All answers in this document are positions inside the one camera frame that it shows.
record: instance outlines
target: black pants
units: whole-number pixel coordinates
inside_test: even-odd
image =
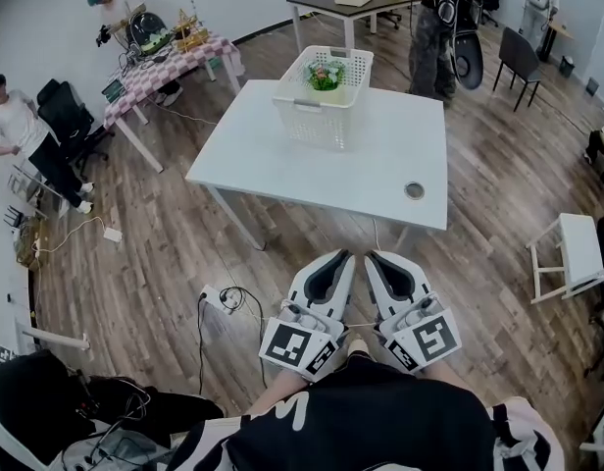
[[[596,157],[598,157],[598,152],[604,156],[603,138],[600,137],[600,131],[592,131],[589,135],[589,142],[587,148],[585,148],[585,153],[589,157],[589,160],[594,163]],[[600,181],[604,183],[604,171],[600,173]]]
[[[163,85],[160,89],[158,89],[157,92],[171,96],[172,94],[176,94],[178,89],[180,89],[180,84],[175,80],[172,80],[171,82]]]
[[[74,208],[79,206],[82,199],[77,193],[82,188],[82,182],[77,179],[51,134],[47,134],[38,149],[29,156],[29,162],[54,185],[58,193],[64,195]]]

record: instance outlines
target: white chair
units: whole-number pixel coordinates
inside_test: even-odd
[[[537,243],[556,228],[560,234],[557,248],[561,249],[564,266],[540,267],[537,261]],[[589,216],[562,213],[548,229],[527,244],[527,249],[530,249],[535,283],[535,298],[530,303],[537,303],[559,294],[563,294],[563,299],[570,298],[604,282],[598,235],[594,220]],[[564,285],[541,294],[540,276],[553,272],[564,273]]]

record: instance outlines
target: table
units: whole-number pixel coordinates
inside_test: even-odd
[[[557,23],[549,23],[548,31],[546,31],[546,35],[544,36],[544,43],[539,50],[539,59],[543,62],[547,62],[550,57],[550,51],[553,49],[553,44],[555,43],[555,38],[557,38],[557,33],[561,33],[566,38],[570,40],[574,40],[575,38],[561,25]]]
[[[141,124],[147,124],[147,118],[138,108],[138,103],[140,101],[152,95],[163,85],[196,69],[200,65],[205,65],[209,77],[211,80],[215,80],[215,74],[208,63],[208,60],[215,58],[216,56],[221,56],[232,89],[235,94],[238,94],[241,87],[234,74],[234,69],[230,60],[230,55],[235,51],[236,48],[234,45],[226,38],[212,34],[209,37],[208,42],[195,47],[186,53],[179,52],[174,46],[170,55],[163,63],[154,64],[148,69],[142,69],[137,65],[129,70],[123,78],[121,78],[120,74],[117,74],[116,78],[126,87],[126,94],[106,106],[104,112],[104,128],[109,129],[112,124],[117,124],[119,129],[126,135],[129,142],[134,145],[136,150],[138,150],[158,173],[161,173],[163,171],[163,166],[156,160],[156,157],[152,155],[140,139],[138,139],[138,136],[126,124],[122,115],[131,109],[136,114]]]
[[[368,89],[357,106],[361,117],[349,149],[337,152],[287,137],[272,102],[276,86],[276,80],[248,81],[186,175],[208,187],[256,249],[266,243],[238,192],[400,222],[412,227],[399,242],[405,250],[417,230],[446,229],[441,102]],[[405,195],[412,182],[425,189],[420,200]]]
[[[354,20],[366,18],[370,16],[370,32],[377,32],[377,14],[379,12],[389,12],[402,7],[407,7],[411,4],[419,2],[419,0],[370,0],[362,7],[353,7],[349,5],[337,5],[334,0],[286,0],[291,7],[293,17],[293,28],[295,31],[295,39],[298,44],[298,51],[301,53],[302,33],[300,31],[300,13],[299,7],[306,7],[313,12],[326,14],[333,18],[343,21],[343,29],[345,31],[345,46],[348,49],[354,49]]]

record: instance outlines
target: trash can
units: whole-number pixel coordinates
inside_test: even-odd
[[[570,56],[564,56],[561,58],[561,65],[559,65],[559,73],[566,79],[570,78],[573,70],[575,69],[575,62]]]

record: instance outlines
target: power strip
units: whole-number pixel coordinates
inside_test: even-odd
[[[204,289],[202,289],[200,296],[206,303],[210,303],[213,307],[221,310],[228,316],[232,314],[232,309],[228,309],[222,304],[222,301],[220,300],[220,291],[218,291],[217,289],[205,285]]]

